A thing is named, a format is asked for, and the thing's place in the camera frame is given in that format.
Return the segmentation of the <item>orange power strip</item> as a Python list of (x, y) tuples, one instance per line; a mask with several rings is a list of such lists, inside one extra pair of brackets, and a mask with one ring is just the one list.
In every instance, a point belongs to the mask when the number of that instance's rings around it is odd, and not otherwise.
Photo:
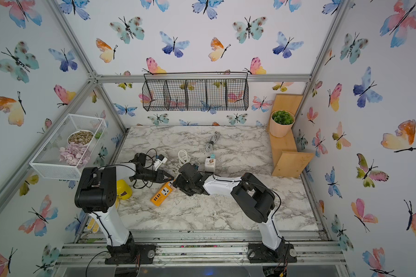
[(169, 194), (173, 191), (170, 182), (163, 184), (158, 192), (150, 199), (150, 201), (157, 207), (159, 207)]

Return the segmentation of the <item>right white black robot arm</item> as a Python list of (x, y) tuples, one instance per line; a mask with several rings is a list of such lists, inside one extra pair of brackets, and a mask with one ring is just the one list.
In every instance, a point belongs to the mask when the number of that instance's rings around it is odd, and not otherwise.
[(277, 250), (284, 241), (273, 220), (276, 213), (275, 193), (251, 173), (236, 178), (221, 177), (201, 173), (194, 165), (186, 163), (179, 169), (173, 186), (187, 196), (228, 196), (258, 225), (264, 246)]

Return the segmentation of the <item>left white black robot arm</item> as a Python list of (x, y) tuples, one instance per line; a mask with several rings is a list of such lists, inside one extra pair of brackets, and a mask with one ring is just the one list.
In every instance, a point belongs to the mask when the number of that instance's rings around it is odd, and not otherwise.
[(126, 179), (165, 184), (173, 181), (174, 176), (164, 170), (145, 168), (143, 154), (126, 163), (82, 170), (75, 205), (99, 223), (109, 248), (126, 245), (130, 236), (115, 208), (117, 181)]

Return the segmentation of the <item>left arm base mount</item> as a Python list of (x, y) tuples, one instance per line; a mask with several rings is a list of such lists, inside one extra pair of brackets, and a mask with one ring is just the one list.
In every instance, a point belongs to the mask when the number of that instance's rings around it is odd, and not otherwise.
[(153, 264), (157, 247), (153, 244), (127, 242), (119, 247), (107, 247), (110, 257), (105, 259), (107, 265), (149, 265)]

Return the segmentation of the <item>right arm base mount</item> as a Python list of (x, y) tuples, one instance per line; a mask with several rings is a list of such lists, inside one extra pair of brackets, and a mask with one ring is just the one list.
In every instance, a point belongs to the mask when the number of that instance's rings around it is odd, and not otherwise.
[(250, 263), (296, 263), (297, 252), (289, 243), (281, 243), (276, 250), (264, 244), (248, 244), (247, 257)]

